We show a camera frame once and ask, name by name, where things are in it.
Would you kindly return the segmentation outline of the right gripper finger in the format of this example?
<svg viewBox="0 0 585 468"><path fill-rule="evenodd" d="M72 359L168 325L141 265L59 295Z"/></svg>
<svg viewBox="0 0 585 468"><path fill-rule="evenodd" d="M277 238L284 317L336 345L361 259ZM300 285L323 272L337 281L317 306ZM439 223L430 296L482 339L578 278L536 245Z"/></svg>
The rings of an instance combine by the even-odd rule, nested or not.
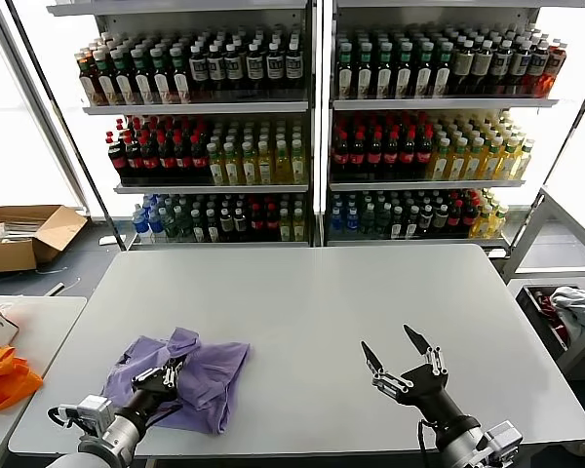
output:
<svg viewBox="0 0 585 468"><path fill-rule="evenodd" d="M425 363L431 366L432 374L434 376L440 376L443 373L441 349L432 347L421 333L415 331L410 326L404 325L404 330L414 348L424 358Z"/></svg>
<svg viewBox="0 0 585 468"><path fill-rule="evenodd" d="M413 383L400 376L386 371L376 355L362 340L361 347L365 356L366 365L372 374L371 384L383 394L406 394L413 388Z"/></svg>

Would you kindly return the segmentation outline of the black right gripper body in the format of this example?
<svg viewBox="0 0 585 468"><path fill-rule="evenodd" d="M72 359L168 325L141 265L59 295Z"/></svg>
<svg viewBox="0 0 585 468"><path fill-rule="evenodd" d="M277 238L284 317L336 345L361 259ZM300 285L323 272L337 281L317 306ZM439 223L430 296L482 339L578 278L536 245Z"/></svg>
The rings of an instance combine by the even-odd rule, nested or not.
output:
<svg viewBox="0 0 585 468"><path fill-rule="evenodd" d="M478 420L465 414L446 391L448 375L435 375L430 364L423 364L401 375L413 386L400 397L400 404L418 408L432 425L437 439L457 439L478 427Z"/></svg>

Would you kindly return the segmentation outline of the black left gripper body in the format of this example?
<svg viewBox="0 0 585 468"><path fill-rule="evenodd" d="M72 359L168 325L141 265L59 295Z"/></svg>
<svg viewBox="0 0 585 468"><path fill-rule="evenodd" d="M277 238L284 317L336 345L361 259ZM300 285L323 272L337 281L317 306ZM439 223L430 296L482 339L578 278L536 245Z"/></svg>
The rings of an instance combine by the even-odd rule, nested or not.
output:
<svg viewBox="0 0 585 468"><path fill-rule="evenodd" d="M121 408L121 415L139 424L147 424L159 407L176 399L176 383L166 377L134 379L133 396Z"/></svg>

